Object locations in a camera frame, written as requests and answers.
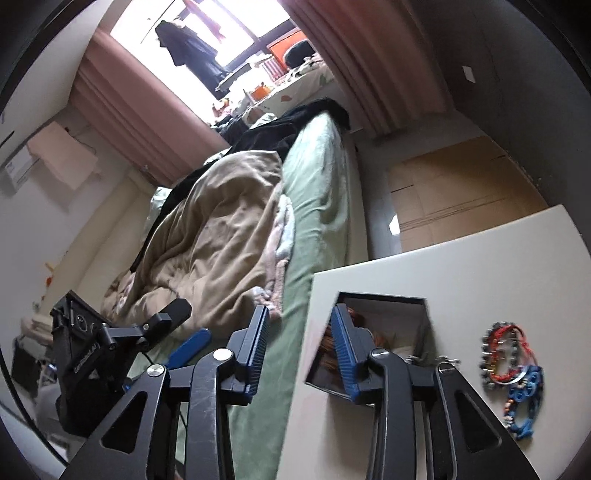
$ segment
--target bracelet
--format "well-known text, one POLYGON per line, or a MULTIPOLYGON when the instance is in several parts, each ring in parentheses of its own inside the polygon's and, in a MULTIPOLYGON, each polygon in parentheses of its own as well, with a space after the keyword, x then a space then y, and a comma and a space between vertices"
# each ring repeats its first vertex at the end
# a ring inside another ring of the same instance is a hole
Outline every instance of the bracelet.
POLYGON ((487 390, 509 387, 505 403, 503 425, 514 437, 521 440, 531 437, 534 433, 533 424, 540 410, 544 392, 544 374, 538 366, 535 354, 530 348, 523 329, 515 323, 496 322, 486 331, 482 338, 482 371, 483 386, 487 390), (507 372, 498 372, 501 357, 499 345, 509 336, 511 341, 511 358, 507 372), (528 417, 522 425, 517 425, 515 415, 520 404, 527 401, 528 417))
POLYGON ((533 435, 532 426, 540 411, 543 394, 544 374, 542 367, 530 365, 525 377, 509 389, 509 396, 507 403, 505 403, 503 425, 515 436, 515 440, 522 440, 533 435), (528 417, 522 425, 517 425, 515 422, 517 407, 525 400, 528 401, 528 417))
POLYGON ((482 362, 480 363, 480 369, 482 371, 482 382, 487 390, 492 390, 497 385, 511 385, 523 378, 525 372, 523 367, 520 366, 520 363, 526 364, 524 361, 526 358, 529 361, 533 361, 535 364, 537 363, 535 361, 534 353, 527 343, 524 331, 514 323, 495 323, 487 331, 482 340, 482 362), (509 333, 509 339, 511 340, 510 366, 506 373, 499 374, 497 372, 500 356, 498 346, 507 333, 509 333))

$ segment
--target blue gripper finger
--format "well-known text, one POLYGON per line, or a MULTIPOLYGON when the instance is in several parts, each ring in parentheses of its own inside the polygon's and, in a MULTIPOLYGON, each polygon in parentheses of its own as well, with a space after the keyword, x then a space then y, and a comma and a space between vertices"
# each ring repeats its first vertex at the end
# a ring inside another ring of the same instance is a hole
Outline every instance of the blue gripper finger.
POLYGON ((184 367, 189 361, 212 341, 211 332, 202 328, 192 334, 184 343, 168 357, 165 367, 169 370, 184 367))

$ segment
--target pink curtain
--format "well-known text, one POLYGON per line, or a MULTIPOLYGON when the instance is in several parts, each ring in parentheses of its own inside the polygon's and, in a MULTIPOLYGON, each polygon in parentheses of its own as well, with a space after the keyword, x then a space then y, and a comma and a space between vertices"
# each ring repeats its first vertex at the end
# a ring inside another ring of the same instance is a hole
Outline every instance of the pink curtain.
POLYGON ((451 105, 406 0, 280 0, 322 55, 372 137, 451 105))
POLYGON ((70 103, 127 160, 162 185, 228 147, 166 85, 108 33, 92 37, 70 103))

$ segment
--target orange item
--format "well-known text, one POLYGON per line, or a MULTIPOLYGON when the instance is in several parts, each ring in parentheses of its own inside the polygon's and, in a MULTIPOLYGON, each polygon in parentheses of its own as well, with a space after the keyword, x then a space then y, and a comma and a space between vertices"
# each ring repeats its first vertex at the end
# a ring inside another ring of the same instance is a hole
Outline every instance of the orange item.
POLYGON ((251 93, 251 96, 254 99, 254 101, 259 102, 270 93, 271 89, 264 83, 261 83, 258 87, 255 88, 254 92, 251 93))
POLYGON ((289 37, 284 38, 283 40, 280 40, 280 41, 274 43, 273 45, 269 45, 268 48, 269 48, 269 50, 271 50, 271 53, 277 58, 279 63, 281 63, 283 65, 283 68, 285 68, 285 71, 289 72, 290 70, 289 70, 288 66, 283 61, 283 55, 285 55, 285 52, 287 50, 289 50, 290 47, 292 45, 294 45, 295 43, 298 43, 300 40, 307 40, 307 39, 308 39, 308 37, 306 37, 304 35, 302 30, 298 30, 296 32, 293 32, 289 37))

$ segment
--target white table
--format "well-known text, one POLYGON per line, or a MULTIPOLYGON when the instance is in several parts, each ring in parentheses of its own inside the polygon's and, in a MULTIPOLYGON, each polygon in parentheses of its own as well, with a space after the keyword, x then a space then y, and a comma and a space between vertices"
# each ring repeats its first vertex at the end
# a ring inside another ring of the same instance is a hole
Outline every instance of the white table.
POLYGON ((481 337, 497 321, 521 325, 545 372, 535 433, 521 445, 541 480, 564 471, 591 430, 591 258, 562 206, 316 274, 278 480, 365 478, 372 410, 304 383, 340 291, 426 298, 438 353, 462 360, 460 371, 499 417, 504 397, 480 382, 481 337))

